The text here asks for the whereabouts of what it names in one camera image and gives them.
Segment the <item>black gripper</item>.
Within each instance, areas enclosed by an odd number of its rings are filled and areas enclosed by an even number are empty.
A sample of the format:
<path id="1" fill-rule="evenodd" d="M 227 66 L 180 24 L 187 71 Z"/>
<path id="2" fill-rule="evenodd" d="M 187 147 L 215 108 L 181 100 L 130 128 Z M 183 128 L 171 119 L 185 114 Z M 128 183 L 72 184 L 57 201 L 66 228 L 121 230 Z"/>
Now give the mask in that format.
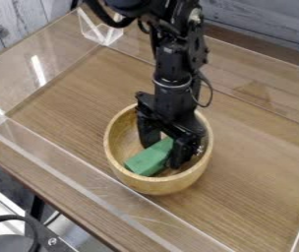
<path id="1" fill-rule="evenodd" d="M 155 82 L 155 92 L 137 92 L 136 124 L 140 144 L 144 148 L 156 144 L 164 132 L 173 138 L 169 167 L 180 166 L 203 152 L 205 129 L 195 116 L 200 80 L 168 86 Z"/>

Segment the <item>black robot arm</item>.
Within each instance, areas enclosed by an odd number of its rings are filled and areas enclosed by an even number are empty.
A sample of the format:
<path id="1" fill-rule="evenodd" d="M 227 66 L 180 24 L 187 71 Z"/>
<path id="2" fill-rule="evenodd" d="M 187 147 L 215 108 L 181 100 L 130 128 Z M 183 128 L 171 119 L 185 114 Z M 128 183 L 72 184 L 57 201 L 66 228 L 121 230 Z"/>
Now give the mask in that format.
<path id="1" fill-rule="evenodd" d="M 136 24 L 149 35 L 155 58 L 155 92 L 139 92 L 136 122 L 141 145 L 148 148 L 167 134 L 173 139 L 168 155 L 172 168 L 196 155 L 207 131 L 195 117 L 200 86 L 209 83 L 200 72 L 208 47 L 203 37 L 199 0 L 85 0 L 100 20 L 114 29 Z"/>

